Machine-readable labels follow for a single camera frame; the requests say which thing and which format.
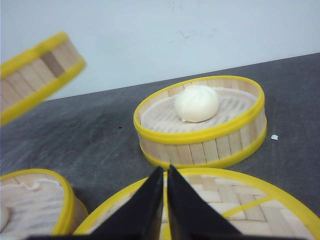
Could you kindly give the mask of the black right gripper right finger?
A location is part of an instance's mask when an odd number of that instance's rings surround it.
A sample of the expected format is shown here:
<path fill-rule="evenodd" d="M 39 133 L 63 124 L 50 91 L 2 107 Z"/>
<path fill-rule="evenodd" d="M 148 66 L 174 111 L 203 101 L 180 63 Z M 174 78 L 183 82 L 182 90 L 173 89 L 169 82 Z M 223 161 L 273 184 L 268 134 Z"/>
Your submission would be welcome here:
<path fill-rule="evenodd" d="M 167 172 L 167 204 L 173 240 L 243 238 L 243 234 L 210 207 L 173 165 Z"/>

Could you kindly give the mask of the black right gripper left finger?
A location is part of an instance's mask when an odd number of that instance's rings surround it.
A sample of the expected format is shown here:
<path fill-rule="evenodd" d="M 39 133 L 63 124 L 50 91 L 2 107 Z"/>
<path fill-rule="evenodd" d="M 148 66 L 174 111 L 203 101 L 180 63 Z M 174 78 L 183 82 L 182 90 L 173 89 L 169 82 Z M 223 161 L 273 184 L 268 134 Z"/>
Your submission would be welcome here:
<path fill-rule="evenodd" d="M 90 234 L 33 235 L 29 240 L 157 240 L 163 213 L 163 168 L 157 167 L 131 199 Z"/>

